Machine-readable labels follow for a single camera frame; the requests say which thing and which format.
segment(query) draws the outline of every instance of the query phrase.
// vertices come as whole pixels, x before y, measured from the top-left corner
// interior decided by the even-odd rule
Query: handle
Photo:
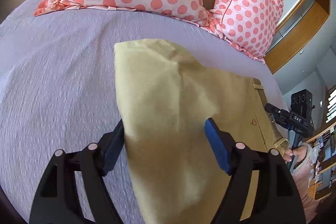
[[[293,145],[291,147],[291,149],[295,149],[298,148],[298,146],[300,145],[300,142],[302,142],[303,137],[300,134],[295,133],[294,136],[294,141],[293,141]],[[289,170],[292,172],[292,170],[294,169],[294,165],[296,163],[296,157],[297,156],[292,156],[292,161],[287,162],[287,167],[289,168]]]

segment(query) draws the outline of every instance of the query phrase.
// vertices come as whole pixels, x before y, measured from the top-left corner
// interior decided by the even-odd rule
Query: yellow cloth
[[[146,224],[211,222],[230,177],[204,134],[207,118],[254,150],[268,151],[277,141],[253,79],[205,68],[177,44],[115,44],[115,85],[132,185]],[[256,187],[254,173],[242,219],[251,213]]]

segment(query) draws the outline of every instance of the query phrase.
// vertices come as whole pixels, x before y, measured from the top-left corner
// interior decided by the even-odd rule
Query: black camera
[[[265,105],[265,110],[272,114],[275,122],[282,127],[293,130],[303,138],[313,135],[314,127],[310,124],[312,94],[308,90],[301,90],[292,94],[291,111],[279,109],[271,104]]]

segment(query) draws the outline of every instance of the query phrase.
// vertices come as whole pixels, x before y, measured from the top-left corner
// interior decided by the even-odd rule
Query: textured bedspread
[[[260,79],[270,103],[286,109],[268,68],[186,22],[144,12],[66,10],[33,17],[27,0],[0,25],[0,185],[28,220],[53,152],[82,150],[120,119],[114,85],[115,43],[162,38],[204,66]],[[125,150],[104,178],[125,224],[143,223]],[[84,215],[92,215],[77,174]]]

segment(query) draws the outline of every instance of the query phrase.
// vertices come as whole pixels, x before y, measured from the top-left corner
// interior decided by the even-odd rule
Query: finger
[[[304,145],[293,149],[293,155],[294,156],[306,155],[306,153],[307,153],[307,147],[304,146]]]
[[[286,162],[289,162],[289,161],[292,161],[292,158],[288,155],[283,155],[283,159],[286,161]]]
[[[292,152],[292,150],[291,150],[290,148],[287,148],[287,149],[285,150],[285,155],[293,156],[293,152]]]

